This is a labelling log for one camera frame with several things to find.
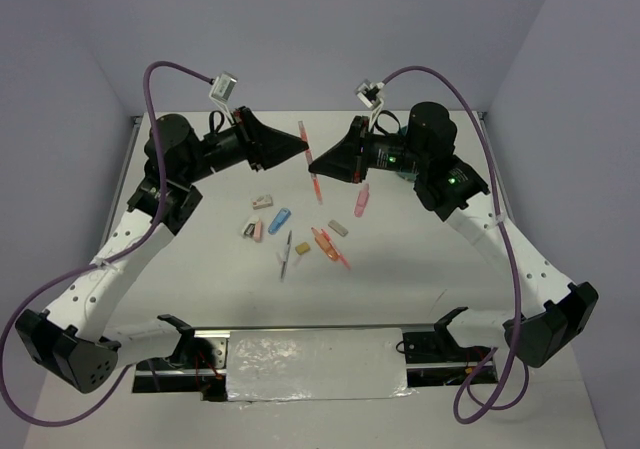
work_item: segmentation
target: blue marker cap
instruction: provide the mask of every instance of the blue marker cap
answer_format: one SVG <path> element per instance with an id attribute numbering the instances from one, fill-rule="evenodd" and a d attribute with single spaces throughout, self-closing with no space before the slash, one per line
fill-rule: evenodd
<path id="1" fill-rule="evenodd" d="M 278 215 L 275 217 L 273 222 L 269 224 L 269 234 L 273 235 L 278 232 L 278 230 L 280 230 L 284 223 L 287 222 L 289 216 L 291 216 L 291 211 L 289 209 L 287 209 L 286 207 L 280 209 L 280 212 L 278 212 Z"/>

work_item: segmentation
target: pink pen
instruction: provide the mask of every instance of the pink pen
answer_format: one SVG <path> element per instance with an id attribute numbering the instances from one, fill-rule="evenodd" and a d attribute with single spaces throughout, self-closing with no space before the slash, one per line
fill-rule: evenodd
<path id="1" fill-rule="evenodd" d="M 367 202 L 369 202 L 369 183 L 365 182 L 364 187 L 360 189 L 360 192 L 358 193 L 356 208 L 353 211 L 356 217 L 361 217 L 362 214 L 364 214 L 364 208 L 367 207 Z"/>
<path id="2" fill-rule="evenodd" d="M 329 236 L 327 231 L 325 231 L 324 229 L 320 229 L 320 232 L 322 232 L 322 235 L 325 237 L 325 239 L 329 241 L 329 244 L 331 244 L 331 247 L 333 247 L 333 250 L 336 251 L 336 254 L 338 254 L 338 258 L 342 261 L 342 263 L 344 264 L 344 267 L 351 270 L 351 264 L 349 264 L 349 261 L 347 261 L 347 258 L 344 257 L 344 254 L 340 252 L 340 250 L 338 249 L 338 246 L 336 246 L 336 243 L 331 240 L 331 237 Z"/>

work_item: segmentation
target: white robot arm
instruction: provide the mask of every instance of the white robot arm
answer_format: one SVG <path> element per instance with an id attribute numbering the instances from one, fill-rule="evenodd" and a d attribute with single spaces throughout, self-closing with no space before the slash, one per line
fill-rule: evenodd
<path id="1" fill-rule="evenodd" d="M 110 256 L 140 241 L 158 211 L 158 156 L 150 138 L 145 146 L 149 157 L 145 178 L 94 258 L 97 269 L 78 277 L 41 313 L 27 309 L 17 319 L 16 329 L 35 362 L 88 393 L 118 367 L 153 357 L 180 365 L 185 358 L 192 361 L 194 355 L 207 353 L 208 343 L 170 315 L 113 329 L 107 323 L 147 264 L 173 240 L 202 199 L 194 182 L 243 160 L 254 170 L 270 169 L 308 149 L 300 138 L 261 124 L 246 107 L 235 110 L 232 117 L 231 128 L 211 128 L 203 140 L 180 115 L 158 120 L 168 186 L 160 224 L 140 247 L 108 262 Z"/>
<path id="2" fill-rule="evenodd" d="M 263 126 L 247 108 L 236 110 L 233 117 L 231 129 L 212 132 L 202 141 L 182 116 L 160 118 L 169 181 L 162 223 L 140 248 L 105 263 L 148 231 L 157 210 L 156 156 L 149 143 L 146 177 L 94 259 L 98 269 L 73 281 L 43 312 L 26 310 L 18 319 L 16 328 L 32 358 L 80 392 L 94 391 L 120 366 L 153 357 L 179 365 L 193 360 L 194 351 L 197 354 L 204 347 L 206 352 L 202 345 L 206 341 L 195 338 L 194 329 L 173 316 L 112 330 L 107 323 L 140 273 L 197 206 L 202 196 L 193 182 L 245 159 L 256 170 L 268 169 L 307 148 L 299 138 Z M 361 182 L 369 168 L 415 172 L 415 190 L 425 208 L 510 278 L 486 183 L 453 155 L 456 128 L 448 112 L 437 104 L 421 103 L 411 110 L 409 120 L 406 136 L 374 135 L 368 119 L 356 117 L 345 139 L 318 158 L 310 171 L 346 182 Z M 522 287 L 524 319 L 517 355 L 526 364 L 540 367 L 582 331 L 597 293 L 588 283 L 575 285 L 555 269 L 508 218 L 500 222 L 509 232 Z M 500 347 L 510 341 L 512 317 L 508 312 L 459 308 L 438 321 L 435 330 L 455 348 Z"/>

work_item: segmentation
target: pink marker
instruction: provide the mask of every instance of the pink marker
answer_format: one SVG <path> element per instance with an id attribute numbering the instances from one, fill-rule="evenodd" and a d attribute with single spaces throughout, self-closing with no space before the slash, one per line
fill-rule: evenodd
<path id="1" fill-rule="evenodd" d="M 358 193 L 356 208 L 353 211 L 356 217 L 362 217 L 362 214 L 364 214 L 364 208 L 367 207 L 367 202 L 369 202 L 369 183 L 365 182 L 364 187 L 360 189 L 360 192 Z"/>

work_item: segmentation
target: pink object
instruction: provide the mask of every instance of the pink object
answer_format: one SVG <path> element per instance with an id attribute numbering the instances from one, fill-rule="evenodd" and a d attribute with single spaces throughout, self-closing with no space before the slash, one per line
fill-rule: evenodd
<path id="1" fill-rule="evenodd" d="M 256 222 L 253 229 L 253 240 L 256 242 L 260 242 L 262 240 L 262 221 Z"/>
<path id="2" fill-rule="evenodd" d="M 347 258 L 344 257 L 344 254 L 340 252 L 340 250 L 338 249 L 338 246 L 336 246 L 336 243 L 331 240 L 331 236 L 329 236 L 327 231 L 325 231 L 324 229 L 320 229 L 320 232 L 322 232 L 322 235 L 325 237 L 325 239 L 329 241 L 329 244 L 331 244 L 331 247 L 333 247 L 333 250 L 336 251 L 336 254 L 338 254 L 338 259 L 340 259 L 340 261 L 344 264 L 344 267 L 351 270 L 351 264 L 349 264 L 349 261 L 347 261 Z"/>
<path id="3" fill-rule="evenodd" d="M 367 202 L 369 202 L 369 183 L 365 182 L 364 187 L 360 189 L 360 192 L 358 193 L 356 208 L 353 211 L 356 217 L 361 217 L 362 214 L 364 214 L 364 208 L 367 207 Z"/>

